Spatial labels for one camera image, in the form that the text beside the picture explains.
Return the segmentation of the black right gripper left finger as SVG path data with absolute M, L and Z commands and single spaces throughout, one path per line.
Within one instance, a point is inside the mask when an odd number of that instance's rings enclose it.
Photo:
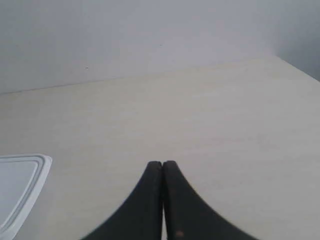
M 160 240 L 162 220 L 162 164 L 150 161 L 123 204 L 84 239 Z

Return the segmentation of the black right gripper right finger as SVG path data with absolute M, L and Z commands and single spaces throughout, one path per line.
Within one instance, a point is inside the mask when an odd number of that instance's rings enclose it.
M 169 240 L 254 240 L 215 212 L 192 188 L 178 164 L 162 165 L 163 207 Z

